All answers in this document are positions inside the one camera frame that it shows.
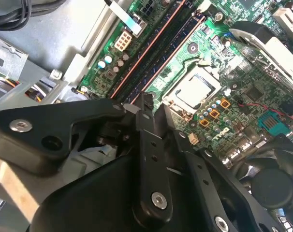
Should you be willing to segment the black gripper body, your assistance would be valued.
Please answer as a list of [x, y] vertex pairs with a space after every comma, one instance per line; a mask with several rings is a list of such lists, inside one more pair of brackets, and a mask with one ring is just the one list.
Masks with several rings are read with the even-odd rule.
[[[161, 232], [206, 232], [209, 230], [193, 185], [184, 175], [182, 159], [167, 158], [173, 201], [172, 219]], [[30, 225], [32, 232], [143, 232], [134, 218], [138, 196], [135, 158], [118, 158], [56, 190], [38, 208]]]

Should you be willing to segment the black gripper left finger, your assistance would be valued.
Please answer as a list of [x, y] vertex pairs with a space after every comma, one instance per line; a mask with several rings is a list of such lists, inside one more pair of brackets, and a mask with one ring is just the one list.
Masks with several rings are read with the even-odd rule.
[[0, 111], [0, 159], [49, 177], [79, 156], [95, 170], [118, 158], [135, 158], [139, 179], [134, 218], [138, 223], [171, 220], [171, 189], [151, 96], [143, 95], [135, 105], [101, 99]]

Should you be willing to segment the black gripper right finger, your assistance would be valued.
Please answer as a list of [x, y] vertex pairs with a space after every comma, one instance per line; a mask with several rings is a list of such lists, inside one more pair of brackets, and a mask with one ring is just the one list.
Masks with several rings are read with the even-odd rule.
[[158, 133], [164, 141], [167, 167], [181, 173], [184, 187], [173, 207], [185, 206], [198, 232], [279, 232], [281, 226], [208, 149], [194, 150], [175, 128], [168, 106], [158, 109]]

